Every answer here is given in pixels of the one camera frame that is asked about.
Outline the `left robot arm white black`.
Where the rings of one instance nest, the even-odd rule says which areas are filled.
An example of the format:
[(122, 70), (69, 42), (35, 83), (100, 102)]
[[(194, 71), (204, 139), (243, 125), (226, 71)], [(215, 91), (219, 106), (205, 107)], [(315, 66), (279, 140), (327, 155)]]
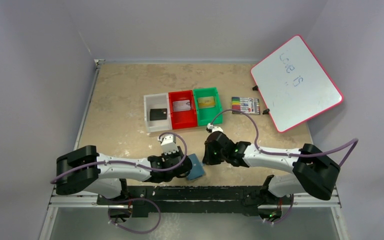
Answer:
[(107, 199), (127, 194), (126, 180), (167, 183), (190, 173), (193, 163), (178, 148), (173, 153), (144, 158), (119, 158), (87, 145), (56, 160), (56, 177), (51, 180), (58, 195), (91, 192)]

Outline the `blue card holder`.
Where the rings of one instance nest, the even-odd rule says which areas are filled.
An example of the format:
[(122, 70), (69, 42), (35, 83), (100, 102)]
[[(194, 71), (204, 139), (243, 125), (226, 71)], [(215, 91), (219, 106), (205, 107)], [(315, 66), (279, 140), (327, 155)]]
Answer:
[(193, 181), (203, 177), (205, 175), (205, 170), (203, 168), (202, 162), (199, 161), (197, 155), (193, 153), (190, 154), (188, 157), (192, 163), (192, 169), (190, 170), (190, 173), (187, 175), (186, 179), (188, 181)]

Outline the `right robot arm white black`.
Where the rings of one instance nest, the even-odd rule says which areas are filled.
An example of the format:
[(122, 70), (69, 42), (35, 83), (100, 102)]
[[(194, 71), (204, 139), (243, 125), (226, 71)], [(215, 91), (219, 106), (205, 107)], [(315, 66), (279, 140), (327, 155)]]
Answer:
[(206, 165), (227, 162), (234, 167), (270, 168), (285, 172), (285, 175), (269, 176), (263, 190), (281, 198), (286, 195), (308, 193), (319, 200), (330, 200), (341, 167), (315, 145), (306, 143), (302, 148), (269, 149), (256, 147), (247, 141), (234, 143), (223, 132), (212, 132), (204, 142), (202, 159)]

